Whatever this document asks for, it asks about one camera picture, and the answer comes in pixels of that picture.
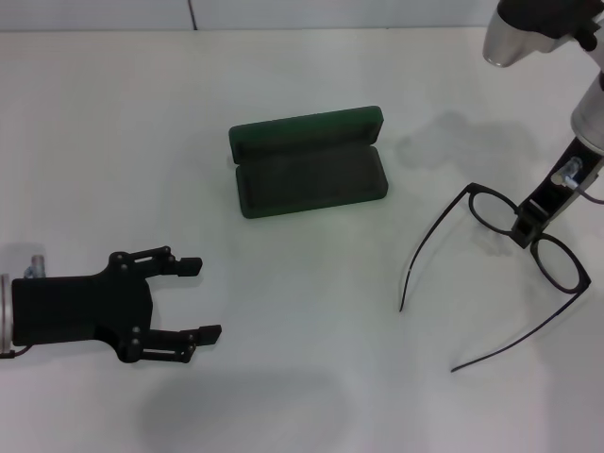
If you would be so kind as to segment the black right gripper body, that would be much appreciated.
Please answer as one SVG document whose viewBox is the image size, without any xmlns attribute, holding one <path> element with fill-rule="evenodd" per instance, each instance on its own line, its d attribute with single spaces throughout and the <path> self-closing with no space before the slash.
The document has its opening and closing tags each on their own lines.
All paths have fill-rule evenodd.
<svg viewBox="0 0 604 453">
<path fill-rule="evenodd" d="M 548 172 L 542 183 L 520 204 L 520 216 L 535 223 L 549 223 L 572 203 L 576 194 L 571 189 L 554 184 L 551 177 L 572 158 L 579 158 L 581 166 L 575 174 L 582 189 L 587 189 L 603 168 L 603 156 L 575 138 Z"/>
</svg>

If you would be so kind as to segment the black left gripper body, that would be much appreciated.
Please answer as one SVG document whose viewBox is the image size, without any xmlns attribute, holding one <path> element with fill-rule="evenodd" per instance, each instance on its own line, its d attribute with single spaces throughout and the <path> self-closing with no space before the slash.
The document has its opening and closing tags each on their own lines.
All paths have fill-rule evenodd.
<svg viewBox="0 0 604 453">
<path fill-rule="evenodd" d="M 81 277 L 15 278 L 11 282 L 16 346 L 99 341 L 118 359 L 143 358 L 153 302 L 149 275 L 113 253 L 107 267 Z"/>
</svg>

